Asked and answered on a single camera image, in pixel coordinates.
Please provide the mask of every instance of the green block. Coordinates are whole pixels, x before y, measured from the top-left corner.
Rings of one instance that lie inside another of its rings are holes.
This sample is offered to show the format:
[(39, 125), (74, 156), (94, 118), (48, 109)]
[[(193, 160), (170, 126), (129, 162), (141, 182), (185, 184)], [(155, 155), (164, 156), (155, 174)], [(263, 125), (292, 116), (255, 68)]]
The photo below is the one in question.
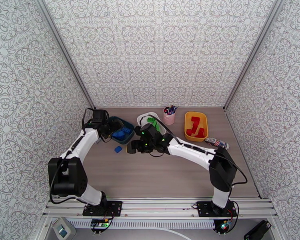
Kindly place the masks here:
[(149, 123), (153, 123), (153, 122), (156, 121), (156, 120), (155, 120), (154, 118), (148, 118), (147, 121), (148, 121)]

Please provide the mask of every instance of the floor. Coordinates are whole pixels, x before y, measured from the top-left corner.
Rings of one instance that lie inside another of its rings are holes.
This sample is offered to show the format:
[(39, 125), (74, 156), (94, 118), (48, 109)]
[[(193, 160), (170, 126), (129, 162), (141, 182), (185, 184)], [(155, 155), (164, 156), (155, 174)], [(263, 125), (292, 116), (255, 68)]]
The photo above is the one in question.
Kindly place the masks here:
[[(248, 233), (261, 219), (244, 219), (238, 220), (236, 228), (226, 234), (226, 236), (218, 236), (212, 229), (189, 229), (189, 230), (174, 230), (175, 232), (181, 233), (188, 237), (190, 240), (233, 240), (233, 239), (244, 239), (244, 235)], [(184, 240), (183, 237), (173, 234), (171, 232), (165, 232), (162, 230), (112, 230), (108, 229), (100, 236), (90, 229), (77, 229), (76, 235), (73, 240), (85, 239), (85, 240), (131, 240), (131, 239), (142, 239), (142, 240)], [(57, 237), (52, 229), (47, 234), (46, 240), (57, 240)], [(271, 231), (267, 231), (262, 240), (274, 240)]]
[[(162, 108), (106, 108), (110, 116), (120, 117), (135, 126), (137, 117), (156, 112), (162, 119)], [(248, 177), (247, 184), (236, 185), (232, 197), (257, 197), (258, 193), (247, 165), (236, 143), (222, 108), (179, 108), (175, 123), (168, 125), (172, 132), (185, 140), (184, 115), (188, 111), (203, 112), (208, 119), (209, 136), (230, 144), (228, 152)], [(214, 148), (205, 142), (194, 142)], [(84, 168), (91, 186), (104, 191), (108, 197), (209, 197), (213, 195), (209, 173), (199, 165), (177, 156), (164, 154), (159, 158), (148, 154), (127, 154), (125, 146), (118, 154), (115, 141), (100, 142), (90, 149)], [(237, 172), (234, 182), (243, 181)]]

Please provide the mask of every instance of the white wall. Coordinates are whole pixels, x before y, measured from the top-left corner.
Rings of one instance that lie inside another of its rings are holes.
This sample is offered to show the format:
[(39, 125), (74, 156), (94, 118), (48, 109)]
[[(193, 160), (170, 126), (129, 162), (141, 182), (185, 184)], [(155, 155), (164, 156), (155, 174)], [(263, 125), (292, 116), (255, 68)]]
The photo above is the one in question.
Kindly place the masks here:
[(87, 106), (34, 1), (0, 0), (0, 239), (32, 239)]
[(45, 0), (97, 106), (223, 106), (274, 0)]
[(289, 239), (300, 239), (300, 0), (286, 0), (227, 110)]

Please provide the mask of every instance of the metal frame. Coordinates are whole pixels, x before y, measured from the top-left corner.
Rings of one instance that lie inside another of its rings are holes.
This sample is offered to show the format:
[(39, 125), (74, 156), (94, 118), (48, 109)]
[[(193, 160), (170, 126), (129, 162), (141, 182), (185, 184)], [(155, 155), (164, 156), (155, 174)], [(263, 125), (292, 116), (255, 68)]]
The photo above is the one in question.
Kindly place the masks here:
[(240, 83), (242, 82), (243, 78), (245, 77), (246, 73), (248, 72), (250, 66), (252, 65), (252, 62), (254, 61), (255, 57), (257, 56), (264, 40), (266, 39), (268, 33), (270, 32), (271, 30), (271, 26), (272, 24), (274, 23), (274, 21), (277, 19), (282, 7), (283, 7), (283, 4), (286, 0), (275, 0), (274, 1), (274, 4), (270, 10), (270, 13), (266, 19), (266, 21), (264, 22), (264, 25), (257, 37), (257, 40), (255, 41), (253, 47), (252, 47), (252, 50), (246, 60), (246, 62), (244, 63), (243, 67), (242, 67), (242, 70), (224, 104), (224, 111), (227, 110), (234, 94), (236, 93), (238, 87), (240, 86)]
[(50, 30), (51, 35), (53, 36), (54, 40), (56, 41), (57, 46), (59, 47), (61, 53), (63, 54), (66, 63), (68, 64), (68, 67), (70, 68), (71, 72), (73, 73), (81, 91), (83, 92), (84, 96), (86, 97), (89, 105), (91, 108), (94, 108), (95, 105), (92, 101), (92, 98), (90, 97), (88, 90), (86, 86), (84, 85), (82, 78), (80, 77), (80, 74), (78, 72), (78, 69), (76, 68), (76, 65), (74, 64), (70, 53), (68, 52), (68, 49), (66, 48), (65, 43), (63, 42), (63, 39), (58, 31), (58, 28), (56, 24), (53, 21), (53, 18), (48, 10), (48, 7), (44, 0), (34, 0), (37, 4), (37, 7), (39, 11), (41, 12), (42, 19), (47, 24), (48, 29)]
[[(195, 204), (195, 202), (210, 201), (211, 198), (109, 198), (109, 200), (120, 200), (123, 202), (121, 216), (115, 218), (118, 226), (115, 226), (113, 229), (117, 227), (119, 227), (118, 229), (131, 229), (131, 225), (125, 225), (122, 224), (122, 222), (132, 222), (135, 226), (139, 226), (137, 229), (142, 229), (142, 226), (137, 224), (142, 220), (149, 220), (149, 222), (157, 223), (165, 221), (168, 222), (168, 225), (165, 225), (164, 223), (162, 224), (163, 228), (170, 226), (169, 224), (171, 224), (171, 222), (176, 221), (189, 222), (195, 224), (194, 226), (199, 226), (197, 223), (203, 224), (203, 222), (205, 222), (205, 226), (209, 226), (209, 220), (224, 218), (202, 218), (198, 216), (198, 211), (192, 208), (192, 204)], [(236, 201), (240, 207), (239, 219), (268, 219), (274, 226), (271, 228), (271, 231), (275, 239), (287, 239), (284, 233), (281, 232), (282, 226), (270, 200), (254, 197), (231, 198), (231, 200)], [(69, 200), (59, 205), (54, 205), (51, 202), (48, 202), (48, 205), (42, 215), (35, 239), (45, 239), (51, 222), (56, 217), (63, 216), (72, 221), (75, 221), (76, 219), (87, 220), (98, 218), (95, 216), (82, 216), (83, 209), (84, 204), (76, 200)], [(198, 229), (199, 227), (189, 226), (187, 228)], [(183, 229), (183, 227), (172, 227), (172, 229)]]

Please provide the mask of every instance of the metal corner post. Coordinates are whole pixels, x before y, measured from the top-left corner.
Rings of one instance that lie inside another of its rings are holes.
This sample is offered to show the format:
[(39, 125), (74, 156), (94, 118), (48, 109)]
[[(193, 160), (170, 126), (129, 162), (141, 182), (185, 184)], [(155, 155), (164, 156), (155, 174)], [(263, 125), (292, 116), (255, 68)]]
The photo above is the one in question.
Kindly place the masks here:
[(57, 46), (59, 47), (61, 53), (63, 54), (63, 56), (68, 64), (68, 67), (70, 68), (71, 72), (73, 73), (80, 89), (82, 90), (82, 92), (83, 92), (84, 96), (86, 97), (91, 108), (94, 108), (95, 105), (92, 101), (92, 98), (90, 97), (88, 90), (79, 75), (78, 69), (76, 68), (76, 65), (74, 64), (74, 62), (71, 58), (71, 55), (69, 54), (68, 49), (66, 48), (65, 43), (63, 42), (63, 39), (58, 31), (56, 24), (53, 21), (53, 18), (48, 10), (48, 7), (47, 7), (45, 1), (44, 0), (34, 0), (34, 1), (36, 3), (37, 7), (39, 8), (42, 18), (43, 18), (44, 22), (47, 24), (47, 27), (50, 30), (51, 35), (53, 36), (54, 40), (56, 41)]
[(268, 33), (270, 32), (271, 30), (271, 26), (272, 24), (275, 22), (275, 20), (277, 19), (283, 5), (284, 5), (284, 2), (286, 0), (275, 0), (274, 1), (274, 4), (270, 10), (270, 13), (266, 19), (266, 21), (264, 22), (263, 24), (263, 27), (261, 28), (261, 31), (259, 33), (259, 36), (257, 37), (257, 40), (255, 41), (253, 47), (252, 47), (252, 50), (246, 60), (246, 62), (244, 63), (242, 69), (241, 69), (241, 72), (236, 80), (236, 82), (234, 83), (234, 86), (224, 104), (224, 107), (223, 107), (223, 110), (226, 111), (232, 98), (234, 97), (238, 87), (240, 86), (240, 83), (242, 82), (243, 78), (245, 77), (246, 73), (248, 72), (250, 66), (252, 65), (255, 57), (257, 56), (264, 40), (266, 39)]

